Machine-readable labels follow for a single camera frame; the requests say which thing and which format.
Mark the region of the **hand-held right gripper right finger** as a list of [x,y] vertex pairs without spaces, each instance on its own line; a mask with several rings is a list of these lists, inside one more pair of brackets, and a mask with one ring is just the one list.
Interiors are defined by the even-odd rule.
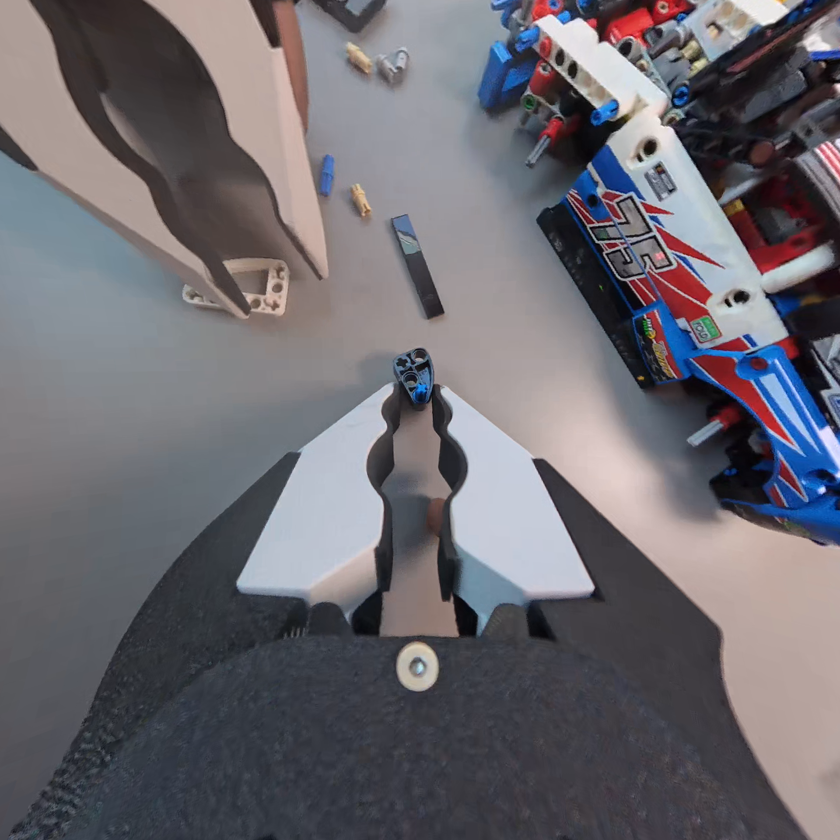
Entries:
[[535,458],[455,392],[436,385],[437,468],[448,487],[437,554],[458,630],[480,635],[499,606],[588,599],[587,570]]

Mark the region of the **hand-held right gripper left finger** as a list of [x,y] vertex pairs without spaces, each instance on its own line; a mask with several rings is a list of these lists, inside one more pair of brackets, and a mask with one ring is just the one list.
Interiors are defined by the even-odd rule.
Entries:
[[397,385],[384,385],[281,460],[287,480],[238,576],[239,593],[330,603],[357,634],[380,633],[393,567],[383,485],[400,416]]

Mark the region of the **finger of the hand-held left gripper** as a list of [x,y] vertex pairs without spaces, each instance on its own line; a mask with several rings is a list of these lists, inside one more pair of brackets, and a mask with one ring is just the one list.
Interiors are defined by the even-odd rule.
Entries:
[[328,250],[286,56],[252,2],[99,2],[106,113],[221,259]]
[[2,129],[35,172],[97,220],[239,319],[244,293],[181,216],[162,172],[123,138],[95,62],[57,2],[2,2]]

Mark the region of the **toy brick race car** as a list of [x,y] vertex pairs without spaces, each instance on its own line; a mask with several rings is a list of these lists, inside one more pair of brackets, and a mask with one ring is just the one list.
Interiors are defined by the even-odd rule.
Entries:
[[490,5],[480,105],[587,158],[537,223],[637,385],[711,396],[721,508],[838,546],[838,2]]

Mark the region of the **black triangular connector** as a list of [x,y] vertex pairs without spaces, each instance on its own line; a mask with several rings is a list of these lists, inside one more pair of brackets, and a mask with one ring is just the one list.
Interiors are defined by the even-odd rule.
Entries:
[[392,363],[394,377],[409,401],[410,393],[418,381],[430,385],[431,395],[435,384],[434,365],[424,348],[415,348],[397,355]]

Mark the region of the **person's left hand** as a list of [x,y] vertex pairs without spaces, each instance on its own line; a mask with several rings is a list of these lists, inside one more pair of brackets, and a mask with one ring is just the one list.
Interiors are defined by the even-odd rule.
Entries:
[[280,47],[284,51],[287,62],[292,95],[303,132],[307,133],[309,125],[308,67],[296,3],[273,1],[271,6],[276,20]]

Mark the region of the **dark grey frame piece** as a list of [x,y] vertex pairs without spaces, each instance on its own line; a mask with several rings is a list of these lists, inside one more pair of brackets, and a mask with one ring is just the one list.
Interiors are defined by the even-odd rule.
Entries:
[[359,34],[384,8],[386,1],[314,1],[353,34]]

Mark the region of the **white rectangular frame piece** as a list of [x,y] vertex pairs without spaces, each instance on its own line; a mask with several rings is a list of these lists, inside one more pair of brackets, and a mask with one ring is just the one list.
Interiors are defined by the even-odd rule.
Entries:
[[226,297],[218,298],[213,275],[203,268],[203,287],[198,289],[185,284],[182,288],[182,300],[193,308],[226,312],[238,319],[248,319],[252,314],[282,318],[287,310],[290,287],[288,265],[282,259],[238,258],[228,259],[224,268],[245,298],[248,313],[243,314],[228,306]]

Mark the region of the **black flat tile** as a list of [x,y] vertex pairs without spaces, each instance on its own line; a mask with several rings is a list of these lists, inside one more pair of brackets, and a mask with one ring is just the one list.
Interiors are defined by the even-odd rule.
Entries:
[[417,233],[406,214],[392,217],[392,228],[402,250],[408,275],[413,283],[427,320],[445,314]]

